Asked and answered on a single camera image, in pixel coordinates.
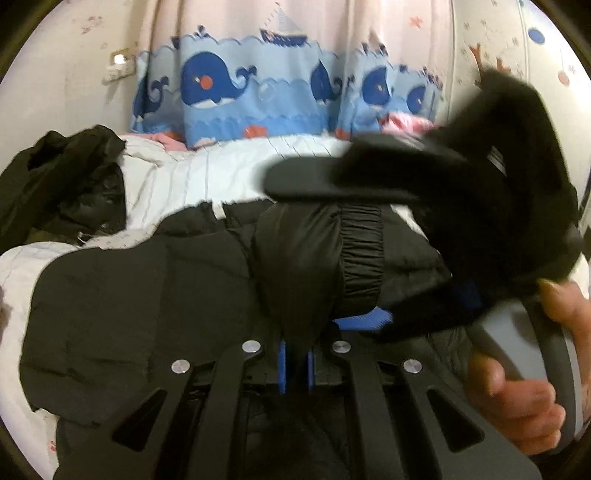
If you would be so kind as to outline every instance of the pink item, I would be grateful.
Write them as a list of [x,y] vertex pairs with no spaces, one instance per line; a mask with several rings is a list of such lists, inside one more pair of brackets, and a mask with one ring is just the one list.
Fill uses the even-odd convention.
[[433,128],[433,123],[419,116],[408,113],[389,113],[380,120],[382,133],[389,135],[411,134],[421,135]]
[[138,137],[147,138],[154,140],[155,142],[162,143],[167,152],[186,152],[187,146],[174,138],[170,138],[167,134],[131,134],[137,135]]

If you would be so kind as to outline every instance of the metal screw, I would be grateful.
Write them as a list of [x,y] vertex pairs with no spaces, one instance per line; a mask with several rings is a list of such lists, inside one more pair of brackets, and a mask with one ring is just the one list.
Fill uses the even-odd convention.
[[261,344],[256,340],[247,340],[242,344],[242,351],[245,353],[257,353],[261,349]]
[[176,360],[170,366],[172,371],[177,375],[187,373],[189,368],[191,368],[191,364],[187,360]]
[[410,374],[417,374],[423,369],[421,362],[414,358],[409,358],[402,364],[402,366]]
[[351,351],[351,344],[344,340],[339,340],[333,343],[333,352],[335,353],[349,353]]

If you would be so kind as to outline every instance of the white bedding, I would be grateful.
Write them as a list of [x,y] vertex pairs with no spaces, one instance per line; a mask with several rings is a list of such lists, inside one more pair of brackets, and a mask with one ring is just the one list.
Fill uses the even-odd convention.
[[[215,211],[221,212],[222,202],[260,198],[258,169],[282,155],[340,155],[347,147],[346,142],[330,137],[298,135],[240,140],[197,152],[169,154],[159,143],[125,135],[122,138],[127,140],[120,165],[125,179],[128,228],[117,235],[92,239],[85,247],[132,247],[149,238],[163,217],[187,205],[208,199]],[[420,232],[408,209],[395,209]],[[57,468],[56,418],[46,411],[30,410],[20,384],[18,361],[38,276],[49,262],[75,249],[46,242],[17,247],[0,257],[0,288],[4,293],[0,316],[0,416],[29,463],[46,480]],[[589,267],[584,258],[573,271],[573,278],[587,293]]]

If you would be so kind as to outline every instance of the gray plastic part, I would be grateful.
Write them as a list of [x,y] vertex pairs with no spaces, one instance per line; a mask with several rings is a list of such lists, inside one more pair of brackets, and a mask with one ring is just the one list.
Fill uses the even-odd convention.
[[498,303],[468,327],[468,335],[479,351],[501,363],[510,380],[548,380],[534,328],[519,300]]
[[538,379],[556,389],[556,402],[566,410],[559,453],[583,428],[579,362],[570,332],[550,320],[537,300],[497,304],[468,327],[476,349],[498,360],[510,380]]

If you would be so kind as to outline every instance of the black garment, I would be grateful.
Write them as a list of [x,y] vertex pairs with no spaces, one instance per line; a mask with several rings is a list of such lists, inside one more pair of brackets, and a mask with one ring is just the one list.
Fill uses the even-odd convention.
[[[20,373],[30,404],[60,417],[61,458],[176,359],[214,361],[256,332],[268,339],[272,360],[279,328],[313,342],[318,324],[311,318],[322,325],[366,313],[449,276],[438,253],[389,207],[259,201],[224,210],[226,219],[217,220],[203,203],[165,219],[137,247],[73,252],[41,274]],[[391,348],[403,356],[419,352],[461,390],[452,362],[436,352],[466,345],[465,335],[444,333]],[[304,351],[306,343],[297,347]],[[304,471],[311,479],[346,478],[337,477],[347,470],[346,435],[335,420],[342,405],[314,402],[253,403],[258,407],[246,416],[254,470],[247,478],[279,478],[270,467],[279,468],[279,458],[282,468],[291,465],[280,478]],[[288,432],[299,448],[273,440]],[[255,453],[275,443],[275,450]],[[256,471],[259,461],[266,471]]]
[[125,228],[125,188],[116,163],[125,148],[97,125],[70,138],[51,131],[0,175],[0,254],[32,228],[75,243],[79,233]]

